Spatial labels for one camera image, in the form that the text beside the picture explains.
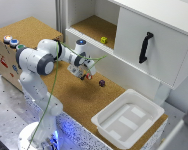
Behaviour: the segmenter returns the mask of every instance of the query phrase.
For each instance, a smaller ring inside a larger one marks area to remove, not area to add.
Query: cardboard box
[[[33,49],[36,49],[42,39],[62,41],[63,35],[34,17],[0,28],[0,74],[22,91],[18,82],[22,71],[16,63],[16,50],[3,42],[6,35],[11,35],[14,39],[19,40],[20,44]]]

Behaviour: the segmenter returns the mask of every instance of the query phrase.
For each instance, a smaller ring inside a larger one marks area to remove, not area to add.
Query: small yellow object
[[[106,44],[107,43],[107,38],[106,37],[102,37],[101,38],[101,43]]]

